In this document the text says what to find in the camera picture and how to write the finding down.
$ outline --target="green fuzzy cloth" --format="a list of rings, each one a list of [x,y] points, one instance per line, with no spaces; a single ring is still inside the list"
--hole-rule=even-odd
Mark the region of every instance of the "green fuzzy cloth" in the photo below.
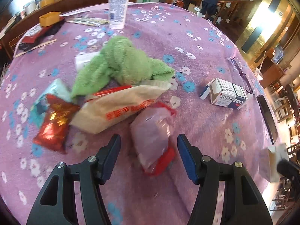
[[[163,61],[148,58],[123,36],[115,36],[79,71],[71,96],[93,94],[106,86],[111,77],[120,85],[134,85],[143,80],[167,81],[174,69]]]

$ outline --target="yellow container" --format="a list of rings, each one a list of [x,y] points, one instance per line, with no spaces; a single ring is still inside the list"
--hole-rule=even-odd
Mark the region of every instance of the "yellow container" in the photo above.
[[[40,7],[47,6],[47,5],[49,5],[51,3],[54,3],[54,2],[55,2],[55,0],[41,0],[40,1]]]
[[[39,17],[40,19],[40,25],[42,27],[47,27],[50,25],[53,25],[57,22],[59,22],[59,15],[61,14],[61,12],[50,12],[50,13],[46,13],[42,16]]]

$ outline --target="floral tablecloth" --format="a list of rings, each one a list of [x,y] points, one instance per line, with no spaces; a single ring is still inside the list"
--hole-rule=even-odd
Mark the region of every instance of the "floral tablecloth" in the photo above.
[[[87,10],[70,17],[108,18],[108,10],[97,6]],[[178,134],[184,133],[192,145],[219,162],[241,161],[262,192],[267,182],[258,174],[258,151],[271,142],[256,98],[249,99],[241,110],[212,105],[209,97],[199,98],[215,77],[243,86],[229,60],[233,56],[238,57],[243,72],[255,85],[255,94],[263,94],[235,45],[211,22],[189,11],[163,3],[134,4],[128,6],[123,30],[65,23],[57,34],[44,39],[55,42],[13,60],[0,90],[0,194],[16,219],[26,224],[56,163],[79,163],[118,133],[121,152],[111,179],[100,187],[112,224],[187,223],[198,186],[188,179],[179,156],[159,177],[142,172],[130,138],[129,124],[135,116],[97,135],[70,127],[66,155],[32,143],[38,132],[29,116],[33,102],[56,78],[71,88],[77,75],[74,57],[100,50],[115,35],[128,37],[149,57],[175,69],[172,88],[159,99],[177,111],[173,144]],[[214,224],[220,223],[222,189],[220,184]],[[84,224],[77,184],[75,195],[79,223]]]

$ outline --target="shiny red foil package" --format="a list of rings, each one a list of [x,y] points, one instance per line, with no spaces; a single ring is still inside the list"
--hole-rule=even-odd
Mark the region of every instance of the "shiny red foil package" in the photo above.
[[[33,142],[65,154],[64,142],[68,134],[69,123],[80,107],[51,94],[47,94],[46,98],[50,106]]]

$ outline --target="tube of cream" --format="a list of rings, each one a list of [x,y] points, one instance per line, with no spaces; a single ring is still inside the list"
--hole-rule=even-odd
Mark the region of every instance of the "tube of cream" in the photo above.
[[[109,27],[123,29],[125,25],[128,0],[109,0]]]

